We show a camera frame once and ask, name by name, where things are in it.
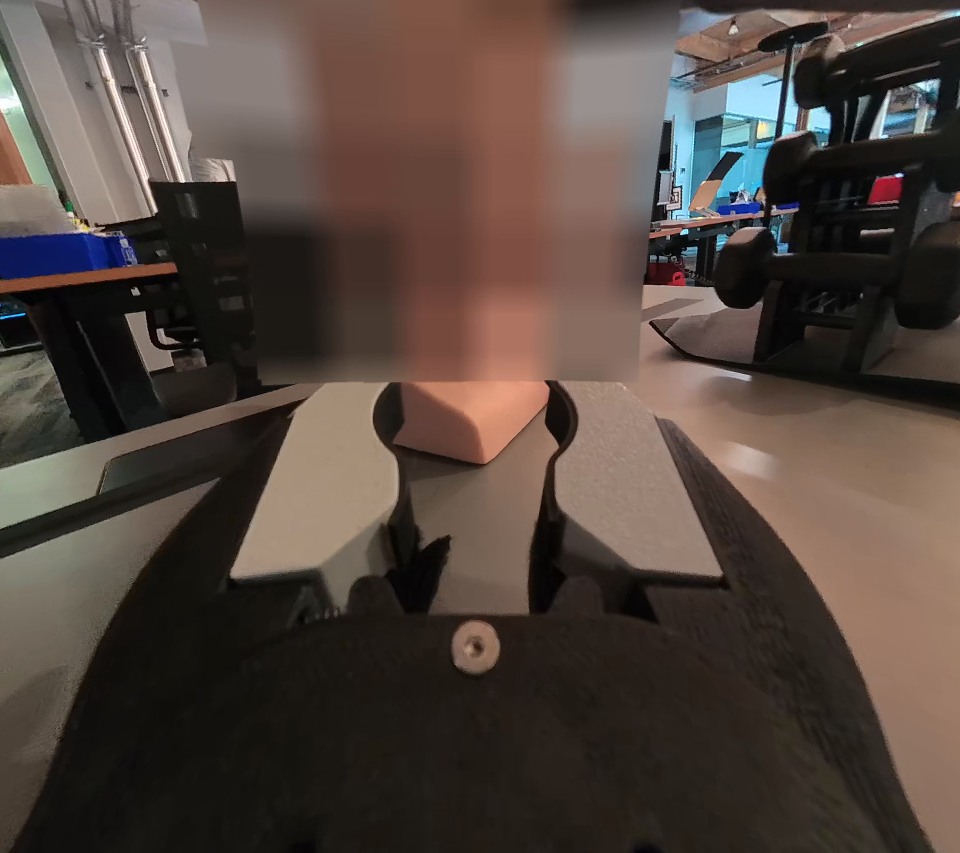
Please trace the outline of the black table rail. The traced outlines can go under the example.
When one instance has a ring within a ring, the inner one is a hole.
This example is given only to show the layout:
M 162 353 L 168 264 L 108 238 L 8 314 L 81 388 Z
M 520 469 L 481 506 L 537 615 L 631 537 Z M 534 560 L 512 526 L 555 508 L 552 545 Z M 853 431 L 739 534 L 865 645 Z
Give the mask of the black table rail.
M 105 467 L 96 493 L 2 525 L 1 558 L 220 479 L 300 400 L 124 453 Z

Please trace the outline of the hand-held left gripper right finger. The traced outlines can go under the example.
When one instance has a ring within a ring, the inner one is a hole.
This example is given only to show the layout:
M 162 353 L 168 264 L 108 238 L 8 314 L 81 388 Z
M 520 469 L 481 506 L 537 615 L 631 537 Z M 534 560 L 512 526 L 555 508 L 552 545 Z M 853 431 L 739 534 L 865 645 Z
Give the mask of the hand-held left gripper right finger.
M 593 582 L 602 607 L 647 588 L 715 588 L 724 573 L 657 417 L 624 384 L 552 380 L 548 460 L 530 550 L 530 607 Z

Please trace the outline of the black cabinet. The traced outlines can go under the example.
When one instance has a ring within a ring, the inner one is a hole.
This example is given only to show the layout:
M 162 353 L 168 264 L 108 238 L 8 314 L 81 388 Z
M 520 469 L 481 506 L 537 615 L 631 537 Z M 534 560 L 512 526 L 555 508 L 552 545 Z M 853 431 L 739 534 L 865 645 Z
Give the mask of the black cabinet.
M 243 217 L 234 182 L 150 182 L 166 237 L 209 366 L 225 365 L 237 396 L 261 390 Z

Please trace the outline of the clear plastic box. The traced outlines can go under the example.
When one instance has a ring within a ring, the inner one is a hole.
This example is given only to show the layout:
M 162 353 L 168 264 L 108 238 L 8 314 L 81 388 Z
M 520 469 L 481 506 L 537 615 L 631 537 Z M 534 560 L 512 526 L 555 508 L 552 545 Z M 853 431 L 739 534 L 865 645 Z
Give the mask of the clear plastic box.
M 54 187 L 1 185 L 0 214 L 2 239 L 78 232 Z

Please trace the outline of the black dumbbell rack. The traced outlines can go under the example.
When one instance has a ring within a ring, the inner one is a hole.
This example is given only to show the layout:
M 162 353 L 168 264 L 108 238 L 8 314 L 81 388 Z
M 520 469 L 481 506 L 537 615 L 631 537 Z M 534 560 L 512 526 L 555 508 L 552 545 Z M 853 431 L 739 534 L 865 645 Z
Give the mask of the black dumbbell rack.
M 830 126 L 827 142 L 820 147 L 927 134 L 958 116 L 958 69 L 940 79 L 821 108 L 828 113 Z M 917 165 L 903 173 L 897 204 L 867 205 L 876 178 L 801 182 L 787 254 L 870 252 L 900 257 L 928 226 L 952 221 L 955 195 L 937 190 Z M 891 342 L 894 330 L 903 327 L 896 319 L 893 296 L 877 286 L 843 291 L 772 282 L 763 295 L 753 358 L 772 358 L 797 343 L 811 326 L 849 332 L 842 369 L 853 372 L 870 366 L 881 346 Z

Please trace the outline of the blue plastic bin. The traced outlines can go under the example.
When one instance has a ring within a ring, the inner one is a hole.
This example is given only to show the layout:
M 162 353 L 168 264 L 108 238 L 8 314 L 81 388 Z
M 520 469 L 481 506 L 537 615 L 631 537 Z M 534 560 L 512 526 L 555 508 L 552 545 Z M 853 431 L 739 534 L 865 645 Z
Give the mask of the blue plastic bin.
M 140 265 L 125 235 L 73 232 L 3 236 L 2 280 L 102 271 Z

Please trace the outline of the silver wall pipes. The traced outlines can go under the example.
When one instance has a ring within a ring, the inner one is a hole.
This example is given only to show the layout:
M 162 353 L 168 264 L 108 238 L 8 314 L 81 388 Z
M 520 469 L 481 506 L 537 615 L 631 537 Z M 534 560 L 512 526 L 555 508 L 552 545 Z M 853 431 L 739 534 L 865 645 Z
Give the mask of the silver wall pipes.
M 107 29 L 97 0 L 61 2 L 67 21 L 84 51 L 94 87 L 102 91 L 146 207 L 151 215 L 155 215 L 158 211 L 153 191 L 155 178 L 116 73 L 114 47 L 118 47 L 123 55 L 166 181 L 185 183 L 187 172 L 142 29 L 143 0 L 109 0 L 111 30 Z

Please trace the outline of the pink rounded block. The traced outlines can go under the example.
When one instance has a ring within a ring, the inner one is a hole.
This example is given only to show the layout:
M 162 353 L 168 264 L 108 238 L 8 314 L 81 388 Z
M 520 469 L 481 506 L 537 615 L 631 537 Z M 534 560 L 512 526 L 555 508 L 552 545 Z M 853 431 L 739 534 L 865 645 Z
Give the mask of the pink rounded block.
M 400 385 L 398 446 L 461 463 L 497 457 L 546 406 L 545 381 L 422 381 Z

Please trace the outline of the dark grey floor mat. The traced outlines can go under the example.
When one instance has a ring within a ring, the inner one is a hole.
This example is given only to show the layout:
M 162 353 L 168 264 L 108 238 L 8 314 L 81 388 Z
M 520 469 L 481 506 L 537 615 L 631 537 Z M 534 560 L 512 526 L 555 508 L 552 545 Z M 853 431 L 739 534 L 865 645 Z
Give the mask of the dark grey floor mat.
M 695 363 L 958 410 L 958 321 L 937 331 L 896 327 L 890 343 L 880 346 L 860 372 L 842 369 L 850 333 L 817 326 L 807 327 L 799 341 L 772 357 L 755 359 L 760 323 L 756 307 L 656 319 L 650 325 Z

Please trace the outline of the black dumbbell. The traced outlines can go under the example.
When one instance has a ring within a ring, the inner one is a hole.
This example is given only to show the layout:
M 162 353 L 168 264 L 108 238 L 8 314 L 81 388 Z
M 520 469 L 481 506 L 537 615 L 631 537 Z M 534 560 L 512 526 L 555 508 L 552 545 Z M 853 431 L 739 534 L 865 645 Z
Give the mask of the black dumbbell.
M 793 73 L 798 107 L 812 110 L 884 93 L 958 70 L 959 18 L 916 24 L 846 46 L 834 33 L 811 41 Z
M 864 139 L 820 146 L 811 132 L 777 140 L 763 170 L 767 205 L 798 203 L 802 182 L 809 178 L 857 179 L 905 174 L 917 166 L 937 191 L 954 197 L 959 190 L 959 123 L 953 115 L 943 127 L 926 134 L 893 139 Z
M 765 228 L 741 229 L 720 251 L 713 287 L 729 308 L 749 309 L 772 282 L 804 289 L 857 292 L 878 287 L 894 298 L 905 328 L 939 330 L 959 316 L 959 223 L 927 226 L 899 257 L 870 252 L 804 252 L 780 255 Z

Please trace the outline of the long wooden workbench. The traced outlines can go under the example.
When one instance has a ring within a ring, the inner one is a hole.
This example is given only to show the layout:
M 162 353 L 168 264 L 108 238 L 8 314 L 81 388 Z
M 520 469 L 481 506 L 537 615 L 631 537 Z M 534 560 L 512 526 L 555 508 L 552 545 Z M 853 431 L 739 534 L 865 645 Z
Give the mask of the long wooden workbench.
M 764 211 L 664 220 L 651 225 L 647 243 L 647 285 L 670 286 L 682 274 L 686 286 L 714 284 L 718 242 L 747 226 L 760 226 Z

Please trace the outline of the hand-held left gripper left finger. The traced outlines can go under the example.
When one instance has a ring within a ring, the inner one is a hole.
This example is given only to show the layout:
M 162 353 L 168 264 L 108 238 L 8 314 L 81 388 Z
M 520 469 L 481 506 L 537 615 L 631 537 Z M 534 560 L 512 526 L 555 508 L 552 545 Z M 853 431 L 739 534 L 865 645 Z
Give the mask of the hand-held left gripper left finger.
M 412 559 L 415 519 L 394 440 L 400 387 L 330 382 L 293 413 L 230 570 L 235 583 L 315 576 L 325 609 Z

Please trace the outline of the wooden desk with black legs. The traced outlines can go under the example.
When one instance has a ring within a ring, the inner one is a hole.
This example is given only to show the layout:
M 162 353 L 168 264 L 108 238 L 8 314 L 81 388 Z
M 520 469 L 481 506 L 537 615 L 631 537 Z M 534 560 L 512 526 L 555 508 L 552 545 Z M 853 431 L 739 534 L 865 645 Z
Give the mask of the wooden desk with black legs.
M 169 419 L 127 316 L 184 300 L 173 263 L 2 280 L 1 294 L 26 306 L 85 442 Z

